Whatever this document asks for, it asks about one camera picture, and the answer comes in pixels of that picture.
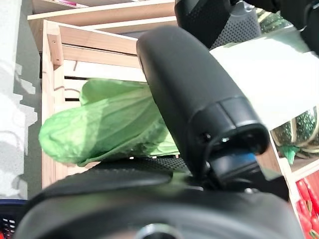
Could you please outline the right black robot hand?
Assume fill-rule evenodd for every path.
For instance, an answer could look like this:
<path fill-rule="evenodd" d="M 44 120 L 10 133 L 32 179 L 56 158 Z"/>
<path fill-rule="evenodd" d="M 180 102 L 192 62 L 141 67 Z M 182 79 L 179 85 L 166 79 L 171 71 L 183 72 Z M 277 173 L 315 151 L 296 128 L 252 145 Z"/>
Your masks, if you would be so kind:
<path fill-rule="evenodd" d="M 137 41 L 155 103 L 190 174 L 130 161 L 61 180 L 31 199 L 16 239 L 301 239 L 283 177 L 248 99 L 208 49 L 165 26 Z"/>

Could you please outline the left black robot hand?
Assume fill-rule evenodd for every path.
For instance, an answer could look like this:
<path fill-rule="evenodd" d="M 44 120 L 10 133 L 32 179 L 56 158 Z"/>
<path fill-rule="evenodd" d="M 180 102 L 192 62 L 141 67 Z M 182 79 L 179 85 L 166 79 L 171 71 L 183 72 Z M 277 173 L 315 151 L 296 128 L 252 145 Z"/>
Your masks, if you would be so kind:
<path fill-rule="evenodd" d="M 179 27 L 211 48 L 224 29 L 236 0 L 176 0 L 174 12 Z M 247 0 L 246 3 L 280 12 L 301 31 L 308 48 L 319 53 L 319 2 L 317 0 Z"/>

